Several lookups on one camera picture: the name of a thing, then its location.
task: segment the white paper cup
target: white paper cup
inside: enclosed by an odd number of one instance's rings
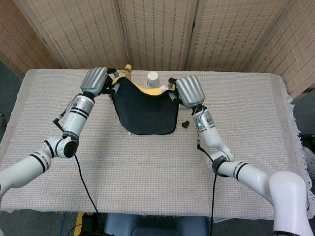
[[[148,73],[147,86],[149,89],[159,88],[159,78],[156,71]]]

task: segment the floor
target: floor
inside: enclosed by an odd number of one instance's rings
[[[0,112],[7,121],[20,85],[21,80],[0,62]],[[294,116],[303,134],[315,134],[315,90],[297,102]],[[6,236],[66,236],[75,225],[76,217],[77,214],[71,212],[38,212],[28,209],[13,213],[0,212],[0,229]],[[310,223],[315,231],[315,219]],[[213,236],[270,236],[272,231],[272,221],[231,219],[214,224]]]

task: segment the white tablecloth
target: white tablecloth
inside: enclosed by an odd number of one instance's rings
[[[34,152],[61,132],[52,123],[73,96],[87,70],[30,70],[22,83],[0,146],[4,169]],[[262,73],[158,72],[169,77],[196,75],[206,95],[204,105],[238,160],[268,174],[291,170],[310,187],[300,153],[292,106],[281,77]],[[147,71],[133,71],[145,86]],[[174,133],[128,136],[107,95],[96,104],[81,133],[77,155],[83,177],[99,211],[153,215],[211,215],[214,174],[196,149],[190,110],[180,110]],[[182,122],[191,121],[188,129]],[[314,215],[314,197],[310,194]],[[45,174],[20,189],[11,189],[1,210],[94,211],[74,158],[54,158]],[[273,219],[272,206],[232,178],[219,177],[215,217]]]

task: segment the textured tablecloth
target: textured tablecloth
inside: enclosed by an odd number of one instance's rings
[[[30,70],[0,146],[3,169],[34,152],[61,132],[52,123],[73,96],[87,70]],[[196,75],[223,140],[236,159],[268,174],[291,170],[310,187],[300,152],[290,97],[281,77],[262,73],[161,71],[169,77]],[[132,80],[145,86],[147,71],[133,71]],[[211,215],[214,174],[196,149],[190,110],[180,110],[174,133],[131,135],[120,125],[107,95],[96,104],[81,133],[77,151],[83,177],[98,210],[153,215]],[[188,129],[182,122],[189,120]],[[309,192],[314,215],[314,197]],[[11,189],[1,210],[94,211],[81,183],[74,158],[54,158],[45,174],[20,189]],[[232,178],[219,177],[215,217],[273,219],[272,206]]]

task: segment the black cloth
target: black cloth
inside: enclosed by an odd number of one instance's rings
[[[178,104],[168,92],[160,95],[143,93],[127,78],[120,78],[113,102],[119,121],[133,134],[169,134],[176,128]]]

